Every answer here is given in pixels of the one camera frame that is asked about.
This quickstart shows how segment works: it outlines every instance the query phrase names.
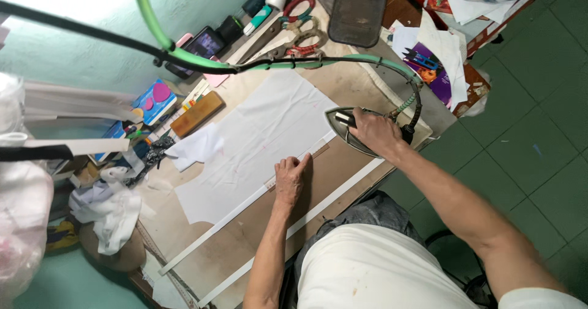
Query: man's right hand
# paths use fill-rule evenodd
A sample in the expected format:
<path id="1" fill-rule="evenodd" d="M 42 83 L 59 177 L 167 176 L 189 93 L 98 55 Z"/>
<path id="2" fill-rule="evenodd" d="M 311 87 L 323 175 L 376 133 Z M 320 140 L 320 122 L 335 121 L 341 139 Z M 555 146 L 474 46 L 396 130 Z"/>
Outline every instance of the man's right hand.
<path id="1" fill-rule="evenodd" d="M 349 132 L 372 151 L 398 166 L 400 157 L 409 145 L 402 140 L 401 129 L 391 119 L 375 116 L 355 107 L 353 109 L 357 128 Z"/>

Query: magazine cover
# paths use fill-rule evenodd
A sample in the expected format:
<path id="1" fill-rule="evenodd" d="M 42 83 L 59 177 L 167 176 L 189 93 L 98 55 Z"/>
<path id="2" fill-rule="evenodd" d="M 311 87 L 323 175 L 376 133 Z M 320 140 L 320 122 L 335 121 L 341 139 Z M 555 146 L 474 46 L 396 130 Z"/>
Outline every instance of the magazine cover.
<path id="1" fill-rule="evenodd" d="M 449 76 L 439 59 L 422 43 L 407 48 L 402 61 L 408 64 L 445 105 L 451 100 Z"/>

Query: gray pants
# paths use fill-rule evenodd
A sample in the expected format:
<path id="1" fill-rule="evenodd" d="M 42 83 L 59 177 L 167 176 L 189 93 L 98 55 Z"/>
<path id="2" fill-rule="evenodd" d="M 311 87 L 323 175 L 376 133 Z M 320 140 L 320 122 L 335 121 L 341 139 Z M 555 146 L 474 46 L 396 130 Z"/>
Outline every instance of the gray pants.
<path id="1" fill-rule="evenodd" d="M 424 246 L 424 241 L 409 222 L 408 212 L 382 191 L 376 191 L 362 202 L 356 202 L 334 220 L 326 220 L 298 253 L 294 262 L 295 285 L 298 285 L 302 271 L 302 261 L 308 250 L 317 241 L 344 224 L 371 224 L 398 231 Z"/>

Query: wooden block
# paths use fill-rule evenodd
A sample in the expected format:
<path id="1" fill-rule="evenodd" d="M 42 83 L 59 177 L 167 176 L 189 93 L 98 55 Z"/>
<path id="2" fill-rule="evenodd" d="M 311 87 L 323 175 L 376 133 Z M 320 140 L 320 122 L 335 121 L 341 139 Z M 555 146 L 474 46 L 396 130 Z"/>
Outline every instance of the wooden block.
<path id="1" fill-rule="evenodd" d="M 218 93 L 211 91 L 173 121 L 170 126 L 173 132 L 183 138 L 223 107 L 224 102 Z"/>

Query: man's left arm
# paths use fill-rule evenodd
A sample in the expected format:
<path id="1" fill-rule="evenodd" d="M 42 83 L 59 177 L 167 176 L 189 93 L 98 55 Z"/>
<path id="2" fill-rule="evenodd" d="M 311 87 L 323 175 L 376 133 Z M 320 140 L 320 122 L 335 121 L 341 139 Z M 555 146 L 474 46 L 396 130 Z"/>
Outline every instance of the man's left arm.
<path id="1" fill-rule="evenodd" d="M 268 226 L 255 253 L 254 265 L 243 299 L 244 309 L 278 307 L 284 277 L 284 252 L 288 230 L 286 223 L 302 191 L 302 173 L 310 159 L 310 154 L 304 156 L 302 162 L 291 156 L 275 165 L 276 200 Z"/>

